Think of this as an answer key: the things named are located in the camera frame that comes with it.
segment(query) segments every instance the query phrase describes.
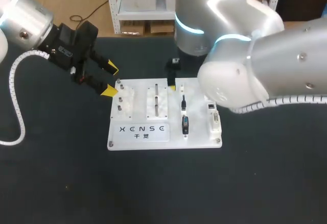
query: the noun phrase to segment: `screw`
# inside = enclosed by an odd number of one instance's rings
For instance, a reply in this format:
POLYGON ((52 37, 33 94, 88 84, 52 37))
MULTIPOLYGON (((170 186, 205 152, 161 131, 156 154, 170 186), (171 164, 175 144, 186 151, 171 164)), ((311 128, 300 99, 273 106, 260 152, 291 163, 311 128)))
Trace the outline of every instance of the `screw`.
POLYGON ((307 54, 306 53, 300 53, 299 55, 297 55, 297 59, 299 60, 299 61, 305 61, 306 60, 306 58, 307 58, 307 54))
POLYGON ((27 32, 20 32, 19 36, 22 39, 28 39, 30 37, 27 32))
POLYGON ((306 83, 306 87, 310 90, 312 90, 313 88, 315 88, 315 86, 313 84, 310 83, 306 83))

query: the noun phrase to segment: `connector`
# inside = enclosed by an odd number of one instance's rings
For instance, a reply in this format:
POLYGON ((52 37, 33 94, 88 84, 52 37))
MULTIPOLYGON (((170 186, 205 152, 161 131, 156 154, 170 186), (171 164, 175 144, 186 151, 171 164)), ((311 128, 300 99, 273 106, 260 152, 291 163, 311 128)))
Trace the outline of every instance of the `connector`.
POLYGON ((182 100, 182 104, 181 104, 181 107, 182 107, 182 111, 186 111, 186 101, 185 101, 185 95, 183 95, 183 100, 182 100))
POLYGON ((189 127, 190 127, 189 117, 183 116, 183 118, 182 118, 182 132, 183 132, 183 135, 188 135, 189 134, 189 127))

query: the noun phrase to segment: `black plug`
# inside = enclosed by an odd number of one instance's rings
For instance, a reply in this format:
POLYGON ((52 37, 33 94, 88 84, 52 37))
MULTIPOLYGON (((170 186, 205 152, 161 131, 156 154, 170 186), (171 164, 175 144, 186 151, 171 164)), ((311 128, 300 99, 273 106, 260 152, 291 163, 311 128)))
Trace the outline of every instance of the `black plug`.
POLYGON ((185 95, 183 95, 183 100, 182 100, 182 111, 186 111, 186 101, 185 101, 185 95))

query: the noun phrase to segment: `white cable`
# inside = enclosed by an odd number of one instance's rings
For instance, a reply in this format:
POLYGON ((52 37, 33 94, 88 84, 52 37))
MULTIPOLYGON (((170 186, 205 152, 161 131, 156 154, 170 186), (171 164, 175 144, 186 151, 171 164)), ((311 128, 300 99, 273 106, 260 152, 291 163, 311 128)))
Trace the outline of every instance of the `white cable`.
POLYGON ((29 56, 40 56, 40 57, 43 57, 45 59, 49 58, 49 54, 46 53, 46 52, 28 51, 28 52, 25 52, 25 53, 21 54, 14 61, 14 63, 12 64, 11 69, 10 69, 10 74, 9 74, 9 90, 10 90, 11 100, 12 100, 12 103, 13 103, 14 108, 16 110, 16 115, 17 115, 17 118, 18 118, 19 126, 20 126, 20 136, 15 141, 11 141, 11 142, 9 142, 9 141, 0 141, 0 145, 14 146, 14 145, 17 145, 17 144, 21 143, 23 141, 24 137, 25 137, 25 133, 26 133, 25 132, 25 125, 24 125, 24 120, 23 120, 23 118, 21 116, 18 101, 17 101, 17 98, 16 98, 14 81, 15 81, 15 73, 16 73, 16 70, 17 70, 17 66, 19 65, 19 63, 22 60, 24 60, 26 57, 29 57, 29 56))
POLYGON ((292 95, 268 100, 268 105, 262 102, 254 103, 243 108, 230 109, 233 113, 249 113, 263 108, 277 107, 287 104, 327 104, 327 96, 323 95, 292 95))

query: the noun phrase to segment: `cardboard box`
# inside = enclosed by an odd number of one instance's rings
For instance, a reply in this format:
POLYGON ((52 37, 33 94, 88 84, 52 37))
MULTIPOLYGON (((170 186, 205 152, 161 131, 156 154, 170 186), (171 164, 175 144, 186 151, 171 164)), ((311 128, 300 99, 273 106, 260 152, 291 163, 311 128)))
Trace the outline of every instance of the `cardboard box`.
POLYGON ((125 35, 142 36, 145 32, 145 21, 121 21, 121 32, 125 35))
POLYGON ((175 21, 173 20, 157 20, 150 21, 151 34, 173 33, 175 31, 175 21))

